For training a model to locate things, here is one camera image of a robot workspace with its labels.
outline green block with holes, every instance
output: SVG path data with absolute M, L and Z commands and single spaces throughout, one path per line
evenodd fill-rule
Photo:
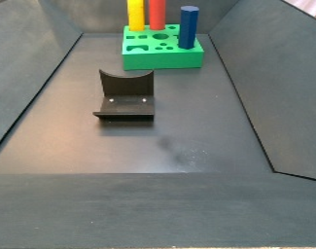
M 196 39 L 190 50 L 178 48 L 180 25 L 169 24 L 164 30 L 130 31 L 124 27 L 124 70 L 193 68 L 204 65 L 204 48 Z

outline black l-shaped holder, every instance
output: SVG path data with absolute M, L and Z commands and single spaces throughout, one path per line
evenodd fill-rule
M 118 77 L 102 70 L 99 72 L 105 97 L 101 111 L 93 114 L 99 119 L 153 118 L 154 71 L 137 77 Z

